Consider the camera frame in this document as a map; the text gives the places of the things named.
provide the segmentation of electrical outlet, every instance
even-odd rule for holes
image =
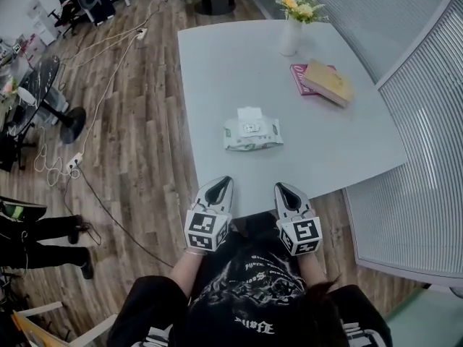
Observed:
[[[78,153],[72,157],[71,160],[67,163],[67,172],[70,174],[72,170],[75,170],[77,166],[81,164],[82,159],[82,153]]]
[[[139,32],[138,35],[137,35],[137,39],[138,40],[143,40],[145,38],[146,31],[148,31],[148,30],[146,28],[142,28],[140,31],[141,32]]]

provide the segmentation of yellow book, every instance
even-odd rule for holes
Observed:
[[[347,77],[315,59],[310,60],[302,84],[343,107],[354,97]]]

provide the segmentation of white vase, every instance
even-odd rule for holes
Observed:
[[[302,36],[302,22],[289,16],[281,34],[280,54],[293,56],[296,54]]]

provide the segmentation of shoe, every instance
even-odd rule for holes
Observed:
[[[90,228],[90,224],[84,223],[81,215],[74,216],[76,219],[75,230],[72,234],[67,236],[69,244],[77,244],[79,241],[79,234],[87,231]]]
[[[93,279],[94,275],[92,257],[90,256],[90,251],[87,248],[85,248],[85,250],[87,251],[87,261],[85,262],[85,264],[80,266],[80,270],[82,271],[84,279],[90,280]]]

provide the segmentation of pink book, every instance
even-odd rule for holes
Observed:
[[[318,93],[314,90],[312,90],[309,87],[306,87],[302,84],[301,80],[304,77],[304,73],[307,69],[306,64],[291,64],[291,73],[294,78],[294,81],[296,81],[297,88],[299,89],[299,92],[302,96],[306,95],[318,95]]]

